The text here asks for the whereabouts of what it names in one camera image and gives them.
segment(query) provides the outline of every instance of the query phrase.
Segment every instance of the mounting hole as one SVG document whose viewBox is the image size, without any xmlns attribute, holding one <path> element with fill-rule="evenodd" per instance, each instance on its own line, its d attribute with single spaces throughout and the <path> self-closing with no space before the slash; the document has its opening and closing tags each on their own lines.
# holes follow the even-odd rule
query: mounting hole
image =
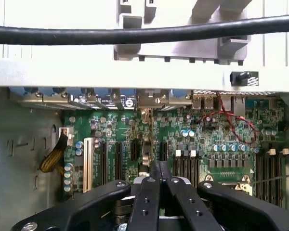
<svg viewBox="0 0 289 231">
<path fill-rule="evenodd" d="M 145 209 L 144 209 L 144 210 L 142 211 L 142 214 L 143 214 L 143 216 L 147 216 L 147 215 L 149 214 L 149 212 L 148 212 L 148 210 L 145 210 Z"/>
<path fill-rule="evenodd" d="M 196 211 L 197 216 L 202 216 L 202 212 L 200 212 L 199 210 Z"/>
</svg>

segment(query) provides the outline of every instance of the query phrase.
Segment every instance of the connector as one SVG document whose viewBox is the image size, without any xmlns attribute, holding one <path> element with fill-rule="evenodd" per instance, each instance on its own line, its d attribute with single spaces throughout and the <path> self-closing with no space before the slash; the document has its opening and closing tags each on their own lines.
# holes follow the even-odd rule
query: connector
<svg viewBox="0 0 289 231">
<path fill-rule="evenodd" d="M 93 154 L 94 138 L 85 138 L 83 140 L 83 192 L 86 193 L 92 189 L 93 185 Z"/>
</svg>

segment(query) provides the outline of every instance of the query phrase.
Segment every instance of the green circuit board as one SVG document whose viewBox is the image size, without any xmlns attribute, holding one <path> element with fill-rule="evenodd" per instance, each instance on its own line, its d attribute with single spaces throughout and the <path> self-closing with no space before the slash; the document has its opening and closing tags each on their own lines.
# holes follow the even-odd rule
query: green circuit board
<svg viewBox="0 0 289 231">
<path fill-rule="evenodd" d="M 150 124 L 143 123 L 138 111 L 65 111 L 65 127 L 73 127 L 74 145 L 84 138 L 98 137 L 107 146 L 106 160 L 102 160 L 100 148 L 94 149 L 93 188 L 116 179 L 116 143 L 122 145 L 120 177 L 132 183 L 139 176 L 143 152 L 147 152 L 145 140 L 150 140 L 152 146 L 151 160 L 167 160 L 173 175 L 188 178 L 194 186 L 208 176 L 217 182 L 238 182 L 246 175 L 251 181 L 256 180 L 256 155 L 258 149 L 261 153 L 262 144 L 274 143 L 278 150 L 285 145 L 283 101 L 275 100 L 272 107 L 269 100 L 246 99 L 246 119 L 258 131 L 252 145 L 236 139 L 224 115 L 213 115 L 210 121 L 198 122 L 211 112 L 189 107 L 156 111 Z M 253 141 L 248 124 L 235 119 L 233 123 L 243 140 Z M 131 142 L 135 140 L 140 147 L 136 158 L 131 155 Z M 73 164 L 72 189 L 68 193 L 82 192 L 83 186 L 83 167 L 75 161 L 74 145 L 65 152 L 65 163 Z M 191 151 L 195 151 L 197 157 L 191 157 Z M 101 176 L 103 161 L 107 165 L 104 179 Z"/>
</svg>

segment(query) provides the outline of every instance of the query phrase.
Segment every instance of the gray metal panel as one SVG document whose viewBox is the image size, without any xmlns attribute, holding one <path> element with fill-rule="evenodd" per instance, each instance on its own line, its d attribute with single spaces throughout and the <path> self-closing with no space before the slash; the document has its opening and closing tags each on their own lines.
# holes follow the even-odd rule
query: gray metal panel
<svg viewBox="0 0 289 231">
<path fill-rule="evenodd" d="M 57 114 L 21 108 L 0 89 L 0 231 L 56 202 L 59 174 L 37 169 L 56 143 L 54 127 L 61 125 Z"/>
<path fill-rule="evenodd" d="M 136 1 L 143 6 L 144 1 Z M 176 12 L 181 8 L 178 1 Z M 37 28 L 117 28 L 116 1 L 79 0 L 67 4 L 64 0 L 45 0 L 36 5 L 28 0 L 0 0 L 0 25 Z M 253 0 L 247 6 L 248 18 L 289 14 L 289 0 Z M 109 61 L 113 46 L 3 46 L 2 55 L 9 58 L 74 59 Z M 252 36 L 244 64 L 258 66 L 289 65 L 289 33 Z"/>
</svg>

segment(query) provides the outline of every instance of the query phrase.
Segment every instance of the blue capacitor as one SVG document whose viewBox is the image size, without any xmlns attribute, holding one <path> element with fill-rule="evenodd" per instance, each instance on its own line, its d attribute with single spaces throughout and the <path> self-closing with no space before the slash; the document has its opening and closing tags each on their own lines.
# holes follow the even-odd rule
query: blue capacitor
<svg viewBox="0 0 289 231">
<path fill-rule="evenodd" d="M 82 146 L 83 146 L 83 142 L 81 142 L 81 141 L 78 141 L 78 142 L 75 144 L 75 147 L 76 147 L 77 149 L 82 148 Z"/>
<path fill-rule="evenodd" d="M 81 149 L 76 149 L 75 150 L 75 155 L 76 156 L 81 156 L 82 155 L 82 150 Z"/>
</svg>

